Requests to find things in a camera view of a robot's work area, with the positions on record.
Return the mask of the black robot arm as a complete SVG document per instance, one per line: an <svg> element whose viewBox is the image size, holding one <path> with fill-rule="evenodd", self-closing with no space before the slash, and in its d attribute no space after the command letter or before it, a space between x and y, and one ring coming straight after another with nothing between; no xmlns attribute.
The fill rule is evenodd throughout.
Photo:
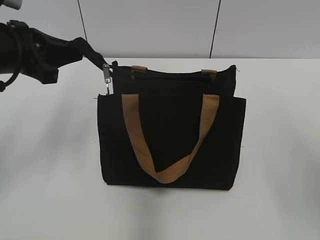
<svg viewBox="0 0 320 240"><path fill-rule="evenodd" d="M10 20L0 25L0 72L10 74L1 81L3 92L19 74L31 77L43 85L58 81L59 68L87 58L103 71L107 93L112 92L110 66L82 37L68 41L29 27L25 22Z"/></svg>

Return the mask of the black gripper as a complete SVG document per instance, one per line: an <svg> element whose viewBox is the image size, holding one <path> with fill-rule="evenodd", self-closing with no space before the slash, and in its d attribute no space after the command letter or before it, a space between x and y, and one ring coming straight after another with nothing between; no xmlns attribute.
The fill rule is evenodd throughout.
<svg viewBox="0 0 320 240"><path fill-rule="evenodd" d="M68 42L30 27L21 29L21 37L23 57L20 73L43 85L58 82L59 68L72 62L73 49L100 70L108 67L103 56L82 37Z"/></svg>

